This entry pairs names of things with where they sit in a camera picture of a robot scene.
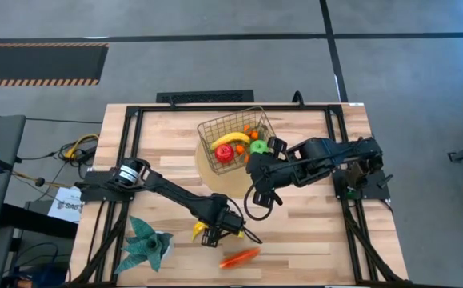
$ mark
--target floor mat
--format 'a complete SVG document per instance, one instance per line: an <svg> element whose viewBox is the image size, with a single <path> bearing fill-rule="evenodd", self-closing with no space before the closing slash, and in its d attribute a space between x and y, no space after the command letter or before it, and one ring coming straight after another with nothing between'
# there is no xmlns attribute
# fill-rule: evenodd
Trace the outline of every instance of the floor mat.
<svg viewBox="0 0 463 288"><path fill-rule="evenodd" d="M157 103L254 102L254 90L157 93Z"/></svg>
<svg viewBox="0 0 463 288"><path fill-rule="evenodd" d="M102 76L107 43L0 44L0 86L90 86Z"/></svg>

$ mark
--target wooden table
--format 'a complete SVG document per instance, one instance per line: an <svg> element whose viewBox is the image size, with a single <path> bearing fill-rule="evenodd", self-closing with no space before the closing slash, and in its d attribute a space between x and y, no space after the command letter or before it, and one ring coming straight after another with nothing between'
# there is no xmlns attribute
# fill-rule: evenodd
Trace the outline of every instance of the wooden table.
<svg viewBox="0 0 463 288"><path fill-rule="evenodd" d="M349 139L371 136L365 107L349 104L343 104L342 107ZM108 170L115 165L125 110L126 105L118 104L106 108L94 159L96 170ZM310 137L329 137L322 112L266 113L276 135L287 141L289 147ZM147 112L144 115L138 157L149 161L154 170L170 181L195 194L209 195L212 191L202 183L194 164L194 151L199 143L196 127L201 122L225 114L229 112ZM130 152L132 134L133 129L130 129L127 153ZM118 285L354 284L341 204L334 197L331 178L304 188L289 186L277 192L284 205L275 206L272 215L263 222L247 222L247 227L264 242L261 254L246 266L234 270L220 270L218 263L225 255L257 244L235 237L221 240L217 248L192 243L190 238L196 219L187 209L158 194L136 194L130 205L130 215L142 218L155 230L172 233L174 252L162 263L159 273L152 271L149 263L145 262L122 272ZM239 205L242 204L241 199L236 200ZM100 203L94 202L83 208L70 261L73 278L86 265L99 206ZM396 274L407 278L391 213L376 200L366 200L364 206L373 246ZM120 207L117 207L114 221L119 210ZM105 211L104 207L93 253L100 245ZM126 236L132 235L128 222ZM359 243L357 246L363 278L367 279L364 250ZM113 254L114 247L111 246L104 279L110 277Z"/></svg>

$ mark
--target wire basket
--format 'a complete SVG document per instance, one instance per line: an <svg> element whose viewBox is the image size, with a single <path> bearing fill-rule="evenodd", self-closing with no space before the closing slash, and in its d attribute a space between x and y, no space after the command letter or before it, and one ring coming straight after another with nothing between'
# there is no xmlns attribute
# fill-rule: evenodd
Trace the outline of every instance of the wire basket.
<svg viewBox="0 0 463 288"><path fill-rule="evenodd" d="M244 132L245 125L249 125L252 129L256 130L259 134L258 139L268 141L272 136L275 136L269 119L266 117L265 111L260 106L251 107L249 109L229 114L214 120L209 120L198 125L199 137L203 148L205 150L206 158L210 164L210 168L216 174L224 174L232 170L245 166L244 154L238 155L237 144L240 142L228 143L233 147L234 158L230 162L220 163L216 158L214 152L210 149L213 142L220 137L233 133Z"/></svg>

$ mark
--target tomato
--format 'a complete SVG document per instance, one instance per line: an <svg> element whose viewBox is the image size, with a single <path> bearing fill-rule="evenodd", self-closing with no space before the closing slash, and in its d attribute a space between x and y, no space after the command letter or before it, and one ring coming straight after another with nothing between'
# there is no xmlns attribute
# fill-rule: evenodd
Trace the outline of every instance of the tomato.
<svg viewBox="0 0 463 288"><path fill-rule="evenodd" d="M220 163L227 163L233 160L234 152L233 147L228 144L221 144L215 149L215 158Z"/></svg>

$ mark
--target concrete floor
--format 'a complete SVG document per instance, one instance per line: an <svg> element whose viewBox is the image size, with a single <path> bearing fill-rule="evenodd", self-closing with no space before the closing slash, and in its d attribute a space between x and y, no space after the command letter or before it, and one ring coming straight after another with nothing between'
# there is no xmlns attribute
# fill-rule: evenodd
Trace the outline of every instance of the concrete floor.
<svg viewBox="0 0 463 288"><path fill-rule="evenodd" d="M463 0L328 0L335 33L463 32ZM318 1L0 0L0 38L322 33ZM364 102L385 169L409 276L463 286L463 38L337 40L351 102ZM257 101L336 102L326 40L113 43L98 86L0 88L0 114L101 121L105 105L177 90L254 89ZM20 156L55 150L99 125L28 122ZM60 163L17 169L52 178ZM64 169L62 182L78 180ZM12 181L6 201L38 193Z"/></svg>

